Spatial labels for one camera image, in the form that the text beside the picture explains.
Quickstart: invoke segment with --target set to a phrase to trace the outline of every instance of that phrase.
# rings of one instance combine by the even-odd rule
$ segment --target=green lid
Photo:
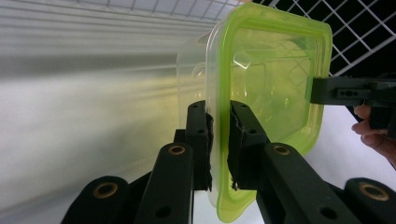
[[[302,154],[315,144],[323,105],[310,104],[313,77],[327,77],[332,51],[328,24],[248,3],[209,37],[206,106],[215,120],[212,175],[223,222],[236,220],[256,191],[231,188],[228,170],[230,101],[251,107],[272,142]]]

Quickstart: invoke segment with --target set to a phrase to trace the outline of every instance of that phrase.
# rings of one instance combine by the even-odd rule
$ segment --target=translucent green lid
[[[206,49],[206,109],[214,117],[212,175],[219,219],[232,222],[256,191],[231,188],[227,166],[230,100],[251,107],[272,142],[302,154],[315,144],[323,106],[310,104],[313,77],[327,77],[328,24],[249,3],[212,31]]]

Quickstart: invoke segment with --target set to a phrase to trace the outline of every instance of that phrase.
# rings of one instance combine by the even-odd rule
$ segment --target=transparent plastic container
[[[216,25],[206,44],[205,39],[189,42],[177,57],[179,106],[187,110],[188,104],[206,99],[206,111],[215,121],[210,198],[219,219],[232,222],[255,200],[256,191],[231,188],[230,101],[249,105],[272,142],[308,152],[318,138],[323,113],[322,105],[310,104],[312,79],[329,75],[332,31],[323,22],[244,4]]]

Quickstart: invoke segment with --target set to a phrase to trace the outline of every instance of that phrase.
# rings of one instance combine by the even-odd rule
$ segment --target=human hand
[[[387,137],[388,130],[375,130],[370,128],[371,107],[359,105],[355,108],[355,114],[364,121],[354,124],[352,131],[361,134],[361,141],[367,147],[371,147],[376,152],[388,159],[396,168],[396,141]]]

